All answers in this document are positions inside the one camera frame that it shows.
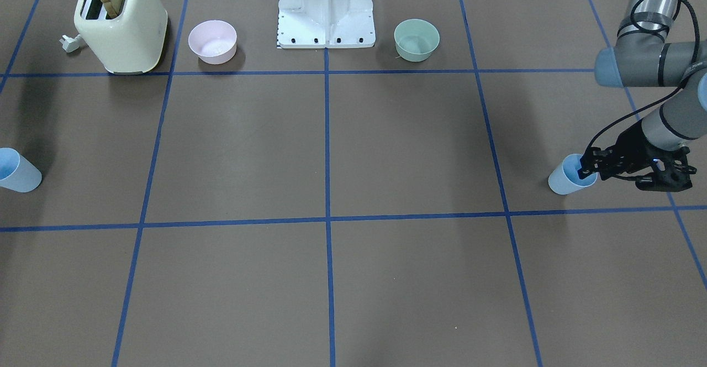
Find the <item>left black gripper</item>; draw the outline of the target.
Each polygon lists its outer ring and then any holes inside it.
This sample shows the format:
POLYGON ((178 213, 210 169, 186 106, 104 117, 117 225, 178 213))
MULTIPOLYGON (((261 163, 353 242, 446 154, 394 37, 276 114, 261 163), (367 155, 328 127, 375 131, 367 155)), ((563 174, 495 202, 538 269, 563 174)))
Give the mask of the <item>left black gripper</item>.
POLYGON ((643 123, 634 123, 619 134, 616 143, 606 149, 588 147, 580 157, 577 175, 580 180, 596 176, 601 180, 611 177, 638 180, 651 172, 646 166, 647 149, 653 146, 646 138, 643 123))

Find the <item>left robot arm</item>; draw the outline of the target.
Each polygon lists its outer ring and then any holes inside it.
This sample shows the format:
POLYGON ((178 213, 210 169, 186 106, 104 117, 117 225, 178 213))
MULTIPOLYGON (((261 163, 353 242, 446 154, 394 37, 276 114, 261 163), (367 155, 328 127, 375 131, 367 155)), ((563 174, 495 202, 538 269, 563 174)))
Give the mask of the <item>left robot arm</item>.
POLYGON ((629 0, 614 46, 598 53, 594 77, 606 87, 672 87, 651 103, 651 112, 623 131, 614 145, 590 141, 578 177, 633 181, 639 189, 681 191, 697 171, 689 165, 688 145, 705 135, 705 40, 693 24, 690 42, 668 36, 680 7, 696 21, 687 0, 629 0))

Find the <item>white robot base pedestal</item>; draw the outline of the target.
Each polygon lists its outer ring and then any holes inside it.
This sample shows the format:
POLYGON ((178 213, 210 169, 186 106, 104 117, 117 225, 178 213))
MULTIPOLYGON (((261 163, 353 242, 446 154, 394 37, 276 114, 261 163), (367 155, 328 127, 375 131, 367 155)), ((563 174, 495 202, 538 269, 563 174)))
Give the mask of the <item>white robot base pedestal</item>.
POLYGON ((276 45, 283 49, 371 48, 373 0, 278 0, 276 45))

